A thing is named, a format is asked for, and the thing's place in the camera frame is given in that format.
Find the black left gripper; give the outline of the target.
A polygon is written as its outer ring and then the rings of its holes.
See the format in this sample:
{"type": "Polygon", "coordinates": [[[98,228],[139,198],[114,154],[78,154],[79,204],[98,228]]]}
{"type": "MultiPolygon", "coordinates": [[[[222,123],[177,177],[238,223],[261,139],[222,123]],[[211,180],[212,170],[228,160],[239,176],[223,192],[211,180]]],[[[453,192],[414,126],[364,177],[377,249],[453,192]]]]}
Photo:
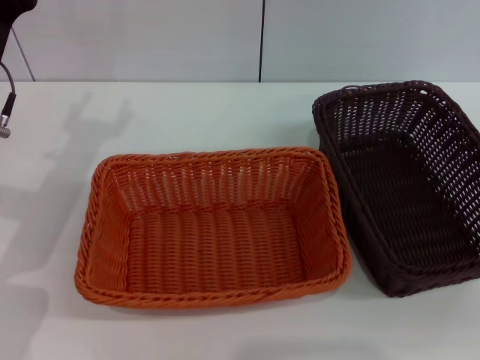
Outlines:
{"type": "Polygon", "coordinates": [[[0,0],[0,60],[14,22],[22,14],[32,11],[37,3],[38,0],[0,0]]]}

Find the dark brown woven plastic basket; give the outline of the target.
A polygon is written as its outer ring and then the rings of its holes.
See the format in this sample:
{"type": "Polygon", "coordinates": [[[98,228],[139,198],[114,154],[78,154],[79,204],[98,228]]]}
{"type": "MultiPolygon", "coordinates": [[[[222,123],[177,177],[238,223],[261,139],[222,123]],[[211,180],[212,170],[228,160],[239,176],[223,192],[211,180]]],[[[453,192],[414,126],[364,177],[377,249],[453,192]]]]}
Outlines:
{"type": "Polygon", "coordinates": [[[480,131],[439,86],[351,85],[312,106],[343,220],[389,297],[480,279],[480,131]]]}

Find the orange woven plastic basket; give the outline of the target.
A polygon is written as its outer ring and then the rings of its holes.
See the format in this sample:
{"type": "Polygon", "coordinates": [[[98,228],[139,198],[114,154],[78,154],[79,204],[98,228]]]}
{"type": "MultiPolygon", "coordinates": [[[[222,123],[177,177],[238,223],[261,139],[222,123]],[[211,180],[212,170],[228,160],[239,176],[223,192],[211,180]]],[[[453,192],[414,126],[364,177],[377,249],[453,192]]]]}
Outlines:
{"type": "Polygon", "coordinates": [[[74,283],[99,305],[219,308],[336,290],[351,267],[316,149],[118,154],[91,178],[74,283]]]}

